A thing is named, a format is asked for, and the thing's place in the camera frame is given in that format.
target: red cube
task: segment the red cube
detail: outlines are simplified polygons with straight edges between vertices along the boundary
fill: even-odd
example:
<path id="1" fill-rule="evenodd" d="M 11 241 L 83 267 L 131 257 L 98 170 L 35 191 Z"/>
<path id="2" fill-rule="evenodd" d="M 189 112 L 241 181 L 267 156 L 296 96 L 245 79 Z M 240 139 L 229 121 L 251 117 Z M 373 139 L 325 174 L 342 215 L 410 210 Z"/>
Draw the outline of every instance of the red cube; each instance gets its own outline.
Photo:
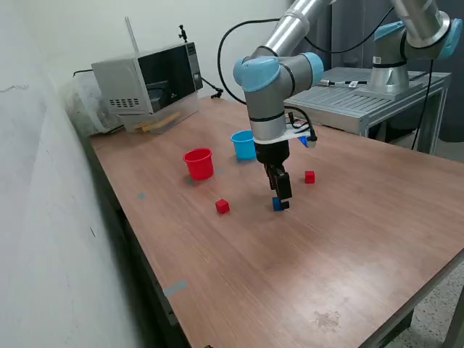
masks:
<path id="1" fill-rule="evenodd" d="M 304 172 L 304 181 L 305 181 L 305 183 L 315 183 L 316 182 L 316 174 L 313 171 Z"/>
<path id="2" fill-rule="evenodd" d="M 227 202 L 225 199 L 220 199 L 219 201 L 216 202 L 216 210 L 220 214 L 225 214 L 227 213 L 231 208 L 229 207 L 229 202 Z"/>

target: black cable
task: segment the black cable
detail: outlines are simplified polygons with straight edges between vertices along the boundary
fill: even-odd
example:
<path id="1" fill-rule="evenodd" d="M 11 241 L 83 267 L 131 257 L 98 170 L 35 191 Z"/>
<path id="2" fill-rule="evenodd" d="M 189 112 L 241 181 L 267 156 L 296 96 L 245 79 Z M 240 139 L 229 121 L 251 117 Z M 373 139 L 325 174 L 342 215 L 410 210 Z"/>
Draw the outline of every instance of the black cable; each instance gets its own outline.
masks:
<path id="1" fill-rule="evenodd" d="M 420 118 L 419 118 L 418 129 L 415 132 L 415 137 L 414 137 L 414 141 L 413 141 L 413 146 L 411 146 L 411 150 L 414 150 L 415 142 L 418 140 L 419 131 L 421 130 L 421 127 L 422 127 L 423 116 L 426 113 L 428 95 L 430 94 L 430 87 L 431 87 L 431 84 L 432 84 L 432 72 L 433 71 L 434 71 L 434 60 L 432 59 L 430 61 L 430 70 L 428 72 L 428 86 L 427 86 L 426 98 L 423 101 L 423 108 L 422 108 L 422 112 L 421 112 Z"/>
<path id="2" fill-rule="evenodd" d="M 389 9 L 389 11 L 384 15 L 384 18 L 382 18 L 382 20 L 380 21 L 380 23 L 376 26 L 376 28 L 374 30 L 372 30 L 372 32 L 366 36 L 361 42 L 359 42 L 357 45 L 354 45 L 353 47 L 349 48 L 349 49 L 344 49 L 344 50 L 341 50 L 341 51 L 331 51 L 331 50 L 328 50 L 328 49 L 322 49 L 320 48 L 319 46 L 317 46 L 315 43 L 311 42 L 310 39 L 308 39 L 306 36 L 304 37 L 304 39 L 308 42 L 309 45 L 311 45 L 312 47 L 314 47 L 315 49 L 318 49 L 319 51 L 322 51 L 324 53 L 330 53 L 330 54 L 340 54 L 340 53 L 347 53 L 349 51 L 352 51 L 353 49 L 357 49 L 359 46 L 361 46 L 363 43 L 365 43 L 367 40 L 369 40 L 369 38 L 374 35 L 377 31 L 377 29 L 380 28 L 380 26 L 382 25 L 382 23 L 384 22 L 384 20 L 388 17 L 388 15 L 390 13 L 392 13 L 392 11 L 394 10 L 394 7 L 392 7 L 391 9 Z"/>
<path id="3" fill-rule="evenodd" d="M 224 34 L 223 38 L 220 40 L 219 43 L 219 48 L 217 49 L 217 72 L 219 73 L 219 79 L 220 82 L 223 84 L 224 89 L 231 95 L 232 98 L 234 98 L 236 101 L 239 103 L 242 103 L 244 105 L 247 105 L 247 103 L 243 100 L 241 100 L 239 97 L 237 97 L 235 94 L 232 93 L 232 91 L 227 87 L 227 84 L 225 84 L 224 77 L 223 77 L 223 71 L 220 68 L 220 55 L 223 50 L 223 45 L 224 41 L 227 39 L 227 37 L 237 28 L 240 28 L 244 25 L 247 24 L 259 24 L 259 23 L 268 23 L 268 22 L 278 22 L 280 19 L 279 18 L 271 18 L 269 20 L 247 20 L 245 22 L 239 23 L 237 25 L 234 25 L 231 29 L 227 30 L 227 32 Z"/>
<path id="4" fill-rule="evenodd" d="M 295 125 L 295 117 L 293 117 L 293 112 L 289 112 L 287 116 L 289 116 L 289 121 L 290 121 L 287 123 L 287 125 L 291 125 L 294 129 L 301 129 L 307 125 L 307 122 L 302 123 L 300 125 Z"/>
<path id="5" fill-rule="evenodd" d="M 221 89 L 221 88 L 218 88 L 216 87 L 215 85 L 213 85 L 211 82 L 209 82 L 206 78 L 202 77 L 202 80 L 203 82 L 205 82 L 209 87 L 211 87 L 212 89 L 214 89 L 217 93 L 216 94 L 213 94 L 211 96 L 211 99 L 214 99 L 214 98 L 220 98 L 223 93 L 224 93 L 224 90 Z"/>
<path id="6" fill-rule="evenodd" d="M 78 71 L 75 71 L 72 76 L 74 77 L 76 74 L 80 74 L 80 73 L 88 73 L 89 71 L 94 71 L 94 69 L 87 69 L 87 70 L 78 70 Z"/>
<path id="7" fill-rule="evenodd" d="M 358 85 L 367 85 L 368 81 L 329 81 L 328 84 L 330 86 L 335 86 L 337 84 L 339 85 L 349 85 L 351 82 L 357 82 Z"/>
<path id="8" fill-rule="evenodd" d="M 310 140 L 311 140 L 311 141 L 317 141 L 317 140 L 318 140 L 318 137 L 316 136 L 316 132 L 315 132 L 313 126 L 312 126 L 312 122 L 311 122 L 311 120 L 310 120 L 310 117 L 307 115 L 307 113 L 306 113 L 304 110 L 302 110 L 302 109 L 300 109 L 300 108 L 298 108 L 298 107 L 291 107 L 291 106 L 289 106 L 289 105 L 286 105 L 285 108 L 286 108 L 286 109 L 289 109 L 289 110 L 298 111 L 300 114 L 302 114 L 302 115 L 304 116 L 304 118 L 305 118 L 305 120 L 306 120 L 307 128 L 305 128 L 305 129 L 303 129 L 303 130 L 297 131 L 296 134 L 298 134 L 298 133 L 304 133 L 304 132 L 306 132 L 306 131 L 311 131 L 311 138 L 310 138 Z"/>

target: red cup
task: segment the red cup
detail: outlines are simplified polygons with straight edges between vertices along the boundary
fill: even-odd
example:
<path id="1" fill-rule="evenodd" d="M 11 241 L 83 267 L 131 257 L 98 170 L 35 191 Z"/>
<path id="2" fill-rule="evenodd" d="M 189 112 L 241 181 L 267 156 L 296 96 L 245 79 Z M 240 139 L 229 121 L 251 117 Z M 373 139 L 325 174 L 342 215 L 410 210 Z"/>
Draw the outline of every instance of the red cup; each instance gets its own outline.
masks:
<path id="1" fill-rule="evenodd" d="M 206 180 L 212 177 L 215 170 L 212 166 L 211 156 L 211 150 L 205 148 L 191 150 L 183 156 L 192 179 Z"/>

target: robotic arm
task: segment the robotic arm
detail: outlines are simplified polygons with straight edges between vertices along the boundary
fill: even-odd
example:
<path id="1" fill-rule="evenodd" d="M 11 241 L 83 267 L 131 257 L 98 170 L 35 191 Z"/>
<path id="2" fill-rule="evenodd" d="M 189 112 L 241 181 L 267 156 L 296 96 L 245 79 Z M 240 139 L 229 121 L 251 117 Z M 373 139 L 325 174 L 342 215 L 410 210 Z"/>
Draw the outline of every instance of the robotic arm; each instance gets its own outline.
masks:
<path id="1" fill-rule="evenodd" d="M 292 196 L 289 174 L 283 167 L 290 155 L 289 139 L 302 135 L 286 124 L 284 100 L 316 85 L 324 71 L 316 54 L 288 56 L 310 31 L 310 25 L 335 1 L 296 0 L 269 39 L 233 68 L 235 81 L 244 90 L 257 159 L 265 166 L 282 209 L 289 208 L 287 200 Z M 391 2 L 402 22 L 385 25 L 376 33 L 370 87 L 382 91 L 409 86 L 408 58 L 450 56 L 462 30 L 461 20 L 451 21 L 434 0 Z M 317 140 L 312 128 L 305 135 L 308 141 Z"/>

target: metal grating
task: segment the metal grating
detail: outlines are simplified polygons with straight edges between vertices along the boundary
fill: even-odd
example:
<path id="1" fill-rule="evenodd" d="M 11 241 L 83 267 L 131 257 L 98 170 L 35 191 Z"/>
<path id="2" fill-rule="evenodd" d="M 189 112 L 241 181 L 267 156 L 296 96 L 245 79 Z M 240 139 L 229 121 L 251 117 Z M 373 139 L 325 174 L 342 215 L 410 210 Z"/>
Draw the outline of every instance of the metal grating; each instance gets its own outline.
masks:
<path id="1" fill-rule="evenodd" d="M 410 78 L 419 75 L 419 72 L 410 72 Z M 334 68 L 326 71 L 324 79 L 332 81 L 363 81 L 370 79 L 370 70 Z M 358 96 L 355 91 L 346 87 L 316 86 L 287 100 L 296 102 L 313 109 L 336 112 L 342 115 L 363 117 L 372 112 L 387 107 L 394 102 L 372 96 Z"/>
<path id="2" fill-rule="evenodd" d="M 133 99 L 110 99 L 109 104 L 118 109 L 130 109 L 140 105 L 137 98 Z"/>

